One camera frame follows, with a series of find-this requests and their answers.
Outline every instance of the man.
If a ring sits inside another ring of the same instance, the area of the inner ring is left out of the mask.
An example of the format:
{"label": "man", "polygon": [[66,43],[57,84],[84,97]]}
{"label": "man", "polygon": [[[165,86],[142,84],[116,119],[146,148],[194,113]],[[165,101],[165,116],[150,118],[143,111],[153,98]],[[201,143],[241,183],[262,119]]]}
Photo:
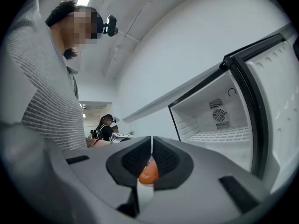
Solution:
{"label": "man", "polygon": [[[21,69],[34,92],[20,123],[53,139],[61,149],[93,147],[86,139],[74,74],[63,61],[72,59],[73,47],[98,38],[103,21],[94,8],[61,2],[45,22],[38,0],[27,0],[2,43],[2,62]],[[95,146],[109,144],[100,140]]]}

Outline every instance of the refrigerator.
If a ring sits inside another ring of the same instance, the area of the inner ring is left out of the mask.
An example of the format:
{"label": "refrigerator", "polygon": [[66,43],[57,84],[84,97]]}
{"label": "refrigerator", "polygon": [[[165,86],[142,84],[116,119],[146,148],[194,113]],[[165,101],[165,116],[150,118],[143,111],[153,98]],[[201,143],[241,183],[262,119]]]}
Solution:
{"label": "refrigerator", "polygon": [[219,152],[275,191],[299,160],[299,63],[277,34],[226,56],[171,103],[178,139]]}

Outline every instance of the short dark hair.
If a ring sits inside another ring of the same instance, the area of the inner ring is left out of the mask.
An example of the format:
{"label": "short dark hair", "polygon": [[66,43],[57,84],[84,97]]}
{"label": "short dark hair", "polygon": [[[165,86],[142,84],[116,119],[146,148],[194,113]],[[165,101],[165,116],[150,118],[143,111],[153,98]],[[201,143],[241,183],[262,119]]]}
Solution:
{"label": "short dark hair", "polygon": [[[75,0],[65,0],[59,3],[59,5],[51,12],[50,16],[46,20],[48,27],[53,26],[55,23],[61,21],[68,14],[76,11],[78,6],[76,6]],[[72,59],[77,56],[77,53],[73,48],[64,51],[64,57],[67,60]]]}

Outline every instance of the black rubber pad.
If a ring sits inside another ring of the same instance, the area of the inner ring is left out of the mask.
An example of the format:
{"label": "black rubber pad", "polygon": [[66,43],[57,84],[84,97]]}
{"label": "black rubber pad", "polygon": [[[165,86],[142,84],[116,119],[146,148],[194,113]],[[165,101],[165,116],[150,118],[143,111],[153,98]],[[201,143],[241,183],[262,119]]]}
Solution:
{"label": "black rubber pad", "polygon": [[111,155],[106,167],[114,180],[123,186],[136,187],[137,178],[150,159],[151,137],[122,149]]}
{"label": "black rubber pad", "polygon": [[190,176],[194,166],[189,154],[159,137],[153,137],[153,158],[159,172],[159,179],[154,183],[155,191],[179,187]]}
{"label": "black rubber pad", "polygon": [[66,159],[66,162],[68,164],[73,164],[73,163],[76,163],[76,162],[82,162],[82,161],[87,160],[87,159],[89,159],[88,156],[82,155],[82,156],[77,156],[77,157]]}
{"label": "black rubber pad", "polygon": [[233,176],[222,177],[219,181],[242,213],[250,211],[259,204]]}

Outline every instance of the black top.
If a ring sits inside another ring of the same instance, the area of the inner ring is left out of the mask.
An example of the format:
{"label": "black top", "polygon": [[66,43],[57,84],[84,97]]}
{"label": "black top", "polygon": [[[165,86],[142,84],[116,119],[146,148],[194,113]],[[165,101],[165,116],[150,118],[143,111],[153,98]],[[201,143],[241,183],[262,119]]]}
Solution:
{"label": "black top", "polygon": [[110,126],[106,125],[106,126],[102,127],[101,131],[102,131],[104,140],[110,141],[109,139],[112,136],[113,129]]}

